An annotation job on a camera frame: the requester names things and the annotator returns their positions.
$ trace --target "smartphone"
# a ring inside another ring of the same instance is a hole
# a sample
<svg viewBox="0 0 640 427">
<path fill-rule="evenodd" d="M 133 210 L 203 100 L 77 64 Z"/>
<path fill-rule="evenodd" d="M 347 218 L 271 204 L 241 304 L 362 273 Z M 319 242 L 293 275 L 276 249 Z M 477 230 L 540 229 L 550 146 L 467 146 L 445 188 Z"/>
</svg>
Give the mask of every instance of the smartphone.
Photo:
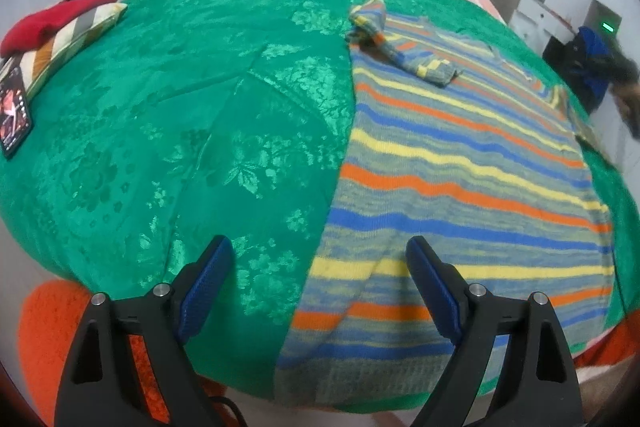
<svg viewBox="0 0 640 427">
<path fill-rule="evenodd" d="M 32 127 L 22 71 L 12 65 L 0 80 L 0 145 L 5 158 L 15 154 Z"/>
</svg>

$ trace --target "orange fuzzy cloth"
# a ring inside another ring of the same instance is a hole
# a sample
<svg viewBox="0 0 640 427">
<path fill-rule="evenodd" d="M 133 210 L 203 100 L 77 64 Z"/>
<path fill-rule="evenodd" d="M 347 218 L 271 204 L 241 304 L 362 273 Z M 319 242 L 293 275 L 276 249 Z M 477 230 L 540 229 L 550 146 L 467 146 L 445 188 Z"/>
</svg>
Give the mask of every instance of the orange fuzzy cloth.
<svg viewBox="0 0 640 427">
<path fill-rule="evenodd" d="M 49 281 L 27 297 L 18 325 L 18 354 L 22 372 L 42 420 L 53 426 L 58 385 L 71 342 L 91 293 L 75 282 Z M 167 423 L 169 414 L 162 400 L 142 337 L 130 337 L 134 361 L 153 418 Z M 209 396 L 225 394 L 226 388 L 206 378 L 200 383 Z M 237 426 L 223 406 L 218 412 L 229 426 Z"/>
</svg>

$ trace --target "black cable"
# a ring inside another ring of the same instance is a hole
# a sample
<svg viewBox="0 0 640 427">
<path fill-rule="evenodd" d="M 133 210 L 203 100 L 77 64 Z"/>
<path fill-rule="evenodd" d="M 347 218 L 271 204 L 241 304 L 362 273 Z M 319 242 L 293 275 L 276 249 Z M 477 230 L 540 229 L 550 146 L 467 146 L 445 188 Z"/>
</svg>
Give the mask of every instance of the black cable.
<svg viewBox="0 0 640 427">
<path fill-rule="evenodd" d="M 248 427 L 244 416 L 242 416 L 242 412 L 240 412 L 240 408 L 236 405 L 236 403 L 227 398 L 226 396 L 209 396 L 209 400 L 213 403 L 221 403 L 222 405 L 226 405 L 229 409 L 234 413 L 236 420 L 238 420 L 238 425 L 240 427 Z"/>
</svg>

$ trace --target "green bedsheet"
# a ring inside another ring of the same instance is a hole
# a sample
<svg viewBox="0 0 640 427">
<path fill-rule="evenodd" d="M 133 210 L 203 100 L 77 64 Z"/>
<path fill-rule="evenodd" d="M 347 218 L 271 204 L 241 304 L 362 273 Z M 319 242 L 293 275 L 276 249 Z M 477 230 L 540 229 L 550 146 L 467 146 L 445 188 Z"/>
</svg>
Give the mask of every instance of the green bedsheet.
<svg viewBox="0 0 640 427">
<path fill-rule="evenodd" d="M 344 35 L 361 1 L 127 0 L 117 27 L 34 99 L 31 136 L 0 162 L 7 227 L 43 266 L 112 298 L 171 281 L 213 235 L 227 235 L 234 276 L 188 353 L 201 374 L 271 397 L 346 150 L 354 98 Z M 385 1 L 495 45 L 549 86 L 561 82 L 465 0 Z M 638 211 L 618 172 L 584 153 L 636 308 Z M 622 313 L 616 289 L 607 325 Z"/>
</svg>

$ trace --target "striped sweater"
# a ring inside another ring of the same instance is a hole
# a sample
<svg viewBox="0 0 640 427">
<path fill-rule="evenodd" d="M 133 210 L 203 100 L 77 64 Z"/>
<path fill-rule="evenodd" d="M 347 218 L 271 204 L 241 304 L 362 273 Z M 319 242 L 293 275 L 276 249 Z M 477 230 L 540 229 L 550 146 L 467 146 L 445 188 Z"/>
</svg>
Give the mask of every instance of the striped sweater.
<svg viewBox="0 0 640 427">
<path fill-rule="evenodd" d="M 496 295 L 551 296 L 570 345 L 596 337 L 612 228 L 558 93 L 482 42 L 387 14 L 382 0 L 350 19 L 356 115 L 276 400 L 331 406 L 434 388 L 452 346 L 404 263 L 413 235 Z M 496 355 L 505 348 L 499 337 Z"/>
</svg>

